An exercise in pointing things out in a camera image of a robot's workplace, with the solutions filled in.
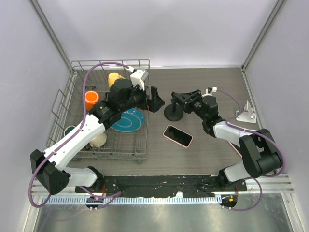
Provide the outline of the black phone stand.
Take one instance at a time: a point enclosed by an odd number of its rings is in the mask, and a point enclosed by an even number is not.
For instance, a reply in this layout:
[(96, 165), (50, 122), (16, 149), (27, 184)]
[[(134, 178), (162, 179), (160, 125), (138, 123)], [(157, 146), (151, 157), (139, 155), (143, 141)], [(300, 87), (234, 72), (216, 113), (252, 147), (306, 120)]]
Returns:
[(164, 116), (169, 121), (179, 121), (182, 119), (184, 112), (177, 104), (174, 98), (171, 99), (171, 104), (165, 107)]

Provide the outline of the white phone stand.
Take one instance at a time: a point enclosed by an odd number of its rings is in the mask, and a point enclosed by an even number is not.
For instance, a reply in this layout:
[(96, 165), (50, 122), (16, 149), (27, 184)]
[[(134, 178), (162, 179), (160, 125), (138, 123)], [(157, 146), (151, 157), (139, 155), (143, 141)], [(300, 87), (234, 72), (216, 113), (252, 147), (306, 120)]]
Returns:
[(242, 111), (236, 111), (236, 121), (255, 124), (257, 122), (255, 108), (247, 100)]

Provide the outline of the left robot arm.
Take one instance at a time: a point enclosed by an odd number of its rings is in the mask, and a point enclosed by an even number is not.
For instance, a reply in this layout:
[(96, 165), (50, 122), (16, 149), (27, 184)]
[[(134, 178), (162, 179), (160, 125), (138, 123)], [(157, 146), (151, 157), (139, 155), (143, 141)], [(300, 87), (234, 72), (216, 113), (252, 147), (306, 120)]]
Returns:
[(123, 112), (138, 108), (155, 113), (164, 104), (155, 86), (151, 86), (151, 95), (148, 96), (130, 80), (116, 80), (105, 98), (96, 103), (69, 134), (44, 152), (36, 149), (31, 153), (33, 175), (51, 195), (68, 186), (83, 186), (93, 193), (99, 192), (103, 181), (98, 171), (93, 167), (69, 170), (67, 164), (91, 140), (119, 121)]

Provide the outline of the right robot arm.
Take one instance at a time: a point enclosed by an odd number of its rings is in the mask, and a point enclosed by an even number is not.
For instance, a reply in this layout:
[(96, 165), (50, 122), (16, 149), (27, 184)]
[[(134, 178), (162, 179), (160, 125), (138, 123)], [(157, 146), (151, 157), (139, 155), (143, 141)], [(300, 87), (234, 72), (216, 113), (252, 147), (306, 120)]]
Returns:
[(240, 163), (219, 171), (220, 189), (231, 190), (242, 179), (274, 176), (273, 171), (280, 175), (285, 168), (285, 159), (270, 131), (250, 130), (223, 119), (219, 115), (219, 106), (213, 92), (215, 88), (209, 88), (205, 94), (200, 90), (189, 93), (172, 92), (171, 102), (184, 113), (195, 113), (202, 120), (206, 134), (235, 145), (241, 154)]

